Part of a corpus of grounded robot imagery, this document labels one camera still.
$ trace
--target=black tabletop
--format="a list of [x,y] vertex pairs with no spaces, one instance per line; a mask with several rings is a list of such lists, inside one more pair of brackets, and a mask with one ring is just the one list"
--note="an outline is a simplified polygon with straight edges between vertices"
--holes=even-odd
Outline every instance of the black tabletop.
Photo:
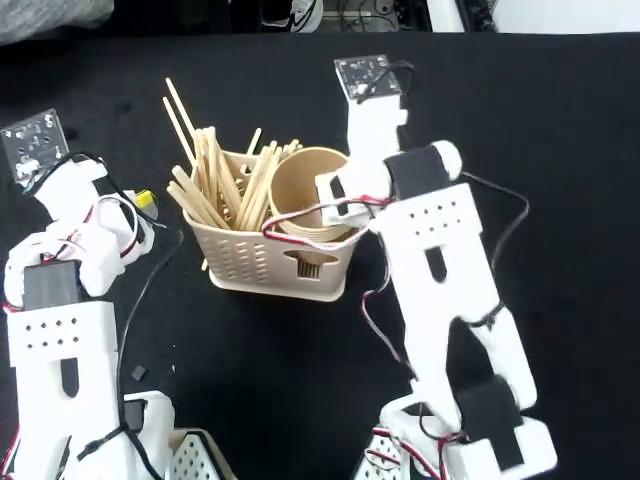
[[[559,466],[545,478],[613,476],[635,466],[636,253],[640,215],[640,36],[428,34],[96,40],[0,49],[0,125],[55,107],[72,145],[103,155],[126,187],[164,194],[183,153],[162,109],[170,75],[193,120],[223,146],[265,139],[346,149],[346,103],[332,60],[386,53],[416,66],[408,129],[417,144],[455,142],[466,168],[529,197],[532,213],[504,252],[497,284],[537,382],[529,412],[546,422]],[[0,251],[47,223],[0,168]],[[519,205],[474,187],[488,250]],[[168,240],[127,268],[110,292],[121,322]],[[236,474],[349,478],[405,371],[359,314],[382,257],[355,252],[343,297],[330,304],[233,293],[199,269],[190,232],[133,325],[128,391],[159,389],[178,426],[219,442]],[[429,299],[424,299],[425,315]],[[372,315],[396,344],[392,289]],[[0,322],[0,445],[17,422],[15,373]],[[425,348],[429,339],[425,338]],[[452,342],[451,376],[477,369],[477,349]],[[140,383],[129,372],[149,369]]]

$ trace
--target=white sneaker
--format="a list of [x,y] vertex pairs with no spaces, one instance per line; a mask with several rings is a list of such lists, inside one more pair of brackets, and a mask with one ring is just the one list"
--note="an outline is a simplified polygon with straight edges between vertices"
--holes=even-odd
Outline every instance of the white sneaker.
[[280,21],[262,21],[267,27],[289,30],[291,33],[315,32],[324,14],[323,0],[292,0],[289,18]]

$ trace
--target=cable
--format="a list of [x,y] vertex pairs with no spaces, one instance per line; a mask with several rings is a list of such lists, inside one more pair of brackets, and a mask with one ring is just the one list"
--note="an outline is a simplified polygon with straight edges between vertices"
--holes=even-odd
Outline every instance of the cable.
[[[379,468],[381,470],[392,470],[394,468],[397,468],[400,466],[400,460],[398,460],[397,458],[393,458],[391,455],[387,455],[386,453],[382,453],[382,452],[378,452],[377,450],[373,450],[372,448],[368,448],[364,451],[365,453],[365,458],[366,460],[373,465],[376,468]],[[382,459],[385,462],[389,462],[391,465],[390,466],[385,466],[385,465],[378,465],[377,463],[372,462],[371,460],[369,460],[366,455],[373,455],[374,457],[378,457],[380,459]]]
[[422,468],[424,468],[429,475],[431,475],[435,480],[441,480],[440,476],[436,473],[435,468],[433,468],[433,466],[427,461],[426,458],[424,458],[422,456],[422,454],[418,451],[418,449],[416,447],[414,447],[413,445],[411,445],[409,442],[405,442],[404,440],[395,437],[393,435],[393,433],[391,432],[391,430],[387,430],[385,428],[374,428],[373,429],[373,434],[374,435],[378,435],[380,437],[385,437],[385,438],[390,438],[392,440],[395,440],[398,442],[398,444],[407,452],[409,452],[409,454],[415,458],[418,463],[420,463],[420,465],[422,465]]
[[364,89],[364,91],[360,94],[360,96],[356,100],[356,103],[359,105],[362,102],[364,102],[366,99],[370,98],[373,95],[373,90],[376,88],[376,86],[382,80],[384,80],[384,78],[387,75],[389,75],[390,73],[396,72],[398,70],[407,70],[410,73],[409,86],[406,89],[406,93],[409,93],[413,86],[413,71],[415,70],[415,67],[407,61],[398,60],[397,62],[393,62],[387,65],[386,67],[384,67],[382,72],[380,72],[380,74],[378,74],[378,76],[370,84],[367,85],[367,87]]
[[367,300],[373,295],[378,295],[382,293],[389,286],[389,282],[391,280],[391,273],[389,272],[389,262],[387,260],[387,250],[384,245],[384,241],[382,240],[382,237],[380,237],[380,235],[376,235],[376,236],[378,237],[378,241],[380,242],[380,248],[382,249],[384,262],[385,262],[384,277],[382,280],[382,284],[378,288],[375,288],[373,290],[367,290],[362,294],[360,311],[362,312],[362,316],[365,318],[365,320],[369,324],[369,328],[371,328],[371,330],[373,330],[373,333],[375,333],[378,336],[378,338],[384,342],[384,344],[387,346],[387,348],[391,352],[391,355],[393,356],[393,358],[398,363],[408,366],[409,369],[413,372],[413,369],[411,368],[411,365],[409,364],[409,362],[402,358],[402,356],[398,353],[398,351],[393,346],[393,343],[391,343],[391,340],[389,339],[389,337],[387,337],[382,332],[382,330],[380,330],[380,327],[378,327],[378,325],[373,321],[373,319],[369,315],[369,311],[367,310]]
[[529,199],[527,197],[525,197],[521,193],[516,192],[515,190],[503,187],[502,185],[498,185],[497,183],[493,183],[490,180],[486,180],[469,172],[462,172],[461,175],[487,188],[491,188],[493,190],[496,190],[497,192],[510,195],[520,200],[524,204],[522,211],[502,231],[502,234],[500,235],[500,238],[496,242],[496,246],[493,249],[493,254],[491,255],[491,271],[495,273],[496,267],[498,265],[498,260],[500,259],[500,255],[502,255],[505,244],[507,243],[509,238],[511,238],[513,232],[515,232],[516,229],[522,224],[522,222],[524,222],[527,216],[529,216],[529,212],[531,211],[531,204],[529,203]]
[[13,434],[13,439],[7,448],[4,460],[2,461],[2,467],[0,468],[0,475],[7,475],[7,470],[11,466],[11,462],[16,456],[18,451],[18,445],[20,444],[20,425],[16,427],[16,431]]
[[127,202],[124,198],[104,195],[98,198],[98,200],[96,200],[93,206],[91,207],[89,218],[93,217],[94,215],[96,217],[98,216],[98,206],[100,205],[100,203],[105,201],[118,202],[121,205],[126,205],[127,208],[129,208],[129,210],[131,211],[131,215],[133,217],[133,228],[131,233],[131,239],[127,243],[127,246],[124,247],[124,249],[120,252],[120,258],[126,257],[127,254],[133,249],[133,247],[135,247],[136,242],[138,241],[138,230],[140,228],[140,221],[139,221],[138,214],[135,210],[135,204],[132,204],[131,202]]
[[[498,185],[497,183],[494,183],[490,180],[487,180],[485,178],[479,177],[477,175],[474,175],[466,171],[463,171],[460,175],[470,180],[473,180],[474,182],[484,187],[491,188],[497,192],[504,193],[513,198],[516,198],[517,200],[520,200],[524,205],[522,208],[522,211],[511,222],[509,222],[509,224],[502,231],[502,233],[500,234],[500,237],[498,238],[498,241],[496,242],[496,246],[493,249],[493,253],[491,254],[491,260],[489,262],[489,265],[491,267],[491,271],[495,275],[498,267],[498,260],[500,260],[500,256],[502,255],[502,252],[505,248],[505,245],[507,244],[507,241],[511,238],[511,236],[516,231],[516,229],[522,224],[522,222],[524,222],[524,220],[529,215],[529,212],[531,211],[531,204],[529,203],[529,199],[527,197],[525,197],[521,193],[516,192],[515,190],[511,190],[510,188],[503,187],[502,185]],[[505,306],[504,303],[502,302],[502,300],[500,300],[498,304],[494,308],[492,308],[489,312],[487,312],[485,315],[483,315],[482,318],[480,318],[480,320],[475,322],[465,322],[465,323],[467,323],[467,325],[469,325],[472,328],[480,328],[480,327],[484,327],[485,325],[488,326],[489,328],[492,328],[496,321],[496,315],[500,313],[500,311],[504,308],[504,306]]]
[[304,246],[308,246],[308,247],[313,247],[316,248],[322,252],[334,252],[336,250],[339,250],[347,245],[351,245],[355,242],[357,242],[365,233],[368,232],[368,228],[363,228],[362,230],[360,230],[358,233],[352,235],[351,237],[349,237],[347,240],[344,240],[342,242],[338,242],[338,243],[318,243],[318,242],[314,242],[312,240],[309,240],[307,238],[304,237],[300,237],[297,235],[291,235],[291,234],[284,234],[284,233],[279,233],[276,232],[274,230],[269,230],[272,227],[277,226],[279,223],[282,223],[284,221],[287,220],[292,220],[294,218],[298,218],[298,217],[302,217],[304,215],[308,215],[309,213],[318,211],[318,210],[322,210],[324,208],[328,208],[328,207],[337,207],[340,205],[350,205],[350,204],[362,204],[362,205],[374,205],[374,206],[378,206],[378,207],[382,207],[382,206],[386,206],[390,203],[389,199],[377,199],[377,198],[373,198],[370,197],[368,195],[363,195],[359,198],[354,198],[354,199],[340,199],[340,200],[336,200],[333,202],[329,202],[329,203],[324,203],[324,204],[315,204],[312,205],[311,207],[305,208],[304,210],[299,210],[297,212],[292,212],[292,213],[285,213],[283,215],[277,215],[275,217],[271,217],[269,220],[267,220],[264,225],[262,226],[262,234],[266,237],[266,238],[270,238],[272,240],[278,240],[278,241],[282,241],[282,242],[286,242],[286,243],[291,243],[294,245],[304,245]]

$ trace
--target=plastic basket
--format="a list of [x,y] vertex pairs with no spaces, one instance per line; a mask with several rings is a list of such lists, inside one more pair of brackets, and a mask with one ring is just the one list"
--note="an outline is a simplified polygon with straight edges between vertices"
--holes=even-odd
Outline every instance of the plastic basket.
[[[239,172],[252,169],[257,156],[225,152]],[[242,190],[249,175],[237,174]],[[191,178],[198,182],[196,170]],[[260,232],[237,232],[202,225],[183,210],[207,259],[211,282],[219,288],[332,302],[344,292],[355,245],[331,253],[265,238]]]

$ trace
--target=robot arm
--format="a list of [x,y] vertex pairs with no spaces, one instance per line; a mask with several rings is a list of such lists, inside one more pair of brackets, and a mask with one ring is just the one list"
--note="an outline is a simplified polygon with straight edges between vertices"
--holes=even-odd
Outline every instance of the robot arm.
[[[173,406],[160,392],[127,395],[125,420],[133,430],[122,431],[115,312],[113,304],[92,298],[150,251],[154,231],[137,208],[147,219],[155,208],[152,202],[144,208],[144,197],[133,192],[122,192],[126,199],[113,193],[115,187],[101,194],[104,164],[68,152],[54,111],[0,137],[16,183],[53,220],[14,247],[5,267],[21,433],[12,478],[57,479],[60,466],[66,480],[152,478],[129,435],[163,478],[172,457]],[[64,371],[75,371],[76,391],[64,386]],[[91,448],[110,432],[113,438]]]
[[[399,152],[397,137],[395,142],[391,137],[404,122],[391,110],[399,108],[401,91],[385,86],[374,89],[366,102],[354,101],[383,75],[397,85],[388,65],[384,56],[336,61],[349,103],[352,155],[342,169],[316,178],[322,204],[362,195],[394,199],[377,209],[373,220],[359,205],[323,212],[328,224],[368,224],[385,245],[415,379],[412,395],[382,410],[381,424],[392,438],[418,446],[433,465],[442,457],[444,472],[455,480],[528,478],[553,468],[556,454],[547,427],[520,416],[536,401],[535,383],[513,317],[493,281],[471,190],[454,183],[462,171],[460,154],[446,141]],[[378,117],[360,114],[368,103]],[[367,134],[373,122],[379,122],[377,135]],[[472,331],[495,374],[490,382],[461,392],[452,391],[446,373],[449,330],[457,318],[475,325]],[[420,428],[421,419],[403,411],[416,403],[433,415],[424,419],[433,438]],[[461,430],[464,442],[447,446],[441,456],[437,437]]]

